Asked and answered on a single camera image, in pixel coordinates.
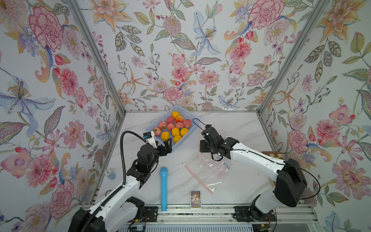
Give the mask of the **pink peach with leaf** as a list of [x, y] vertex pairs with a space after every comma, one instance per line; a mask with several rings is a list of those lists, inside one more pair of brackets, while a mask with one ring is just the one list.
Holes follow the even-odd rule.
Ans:
[[155, 127], [153, 130], [155, 136], [160, 136], [162, 131], [159, 127]]

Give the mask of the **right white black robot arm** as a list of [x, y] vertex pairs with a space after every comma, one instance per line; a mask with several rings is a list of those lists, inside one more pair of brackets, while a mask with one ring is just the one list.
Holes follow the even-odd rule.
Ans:
[[307, 180], [304, 173], [314, 177], [300, 167], [294, 159], [282, 160], [269, 157], [257, 152], [237, 139], [223, 138], [212, 125], [206, 125], [202, 130], [203, 139], [200, 141], [200, 152], [210, 153], [220, 158], [227, 158], [247, 164], [255, 168], [275, 182], [271, 190], [259, 194], [248, 207], [250, 217], [262, 217], [279, 206], [296, 207], [300, 201], [315, 197], [303, 197], [307, 189]]

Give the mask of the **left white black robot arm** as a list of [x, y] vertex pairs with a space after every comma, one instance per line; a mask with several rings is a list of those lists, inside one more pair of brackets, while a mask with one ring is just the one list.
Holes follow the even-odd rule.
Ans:
[[169, 138], [159, 144], [152, 131], [139, 136], [127, 130], [121, 134], [121, 146], [126, 134], [144, 142], [137, 159], [128, 170], [123, 170], [123, 181], [107, 196], [88, 210], [81, 208], [74, 214], [70, 232], [117, 232], [128, 222], [135, 223], [144, 218], [145, 203], [134, 194], [149, 180], [159, 158], [172, 152], [172, 140]]

